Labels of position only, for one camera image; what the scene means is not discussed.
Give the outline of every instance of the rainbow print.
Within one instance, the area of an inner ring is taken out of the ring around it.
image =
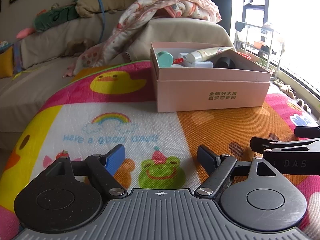
[[[125,114],[121,113],[105,113],[98,115],[96,118],[92,120],[91,123],[103,123],[106,120],[118,120],[120,123],[127,123],[131,122],[129,117],[127,117]]]

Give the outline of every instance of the duck eye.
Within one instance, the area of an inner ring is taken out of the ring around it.
[[[20,144],[19,150],[22,150],[22,149],[26,146],[26,144],[27,144],[28,141],[29,141],[29,138],[30,138],[30,135],[27,135],[27,136],[23,139],[22,143]]]

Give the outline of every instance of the cardboard box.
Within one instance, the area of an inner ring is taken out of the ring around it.
[[[270,86],[269,73],[233,50],[212,59],[230,57],[238,69],[159,68],[156,53],[167,51],[177,58],[181,52],[219,45],[188,42],[151,43],[151,69],[157,110],[163,112],[193,111],[262,106]]]

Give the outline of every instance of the cream tube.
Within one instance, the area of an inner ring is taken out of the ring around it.
[[[202,62],[229,49],[232,49],[232,47],[214,47],[208,49],[199,49],[197,51],[188,53],[186,55],[186,59],[190,63]]]

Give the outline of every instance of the sofa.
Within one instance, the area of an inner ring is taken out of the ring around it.
[[[122,11],[106,13],[105,41],[116,26]],[[20,42],[23,70],[17,78],[0,79],[0,150],[11,151],[28,123],[46,100],[71,82],[62,78],[76,57],[62,57],[69,41],[90,38],[98,42],[102,31],[102,14],[78,18],[34,33]],[[155,18],[128,43],[124,52],[110,65],[128,60],[149,59],[152,41],[201,42],[233,46],[227,32],[211,22],[189,18]]]

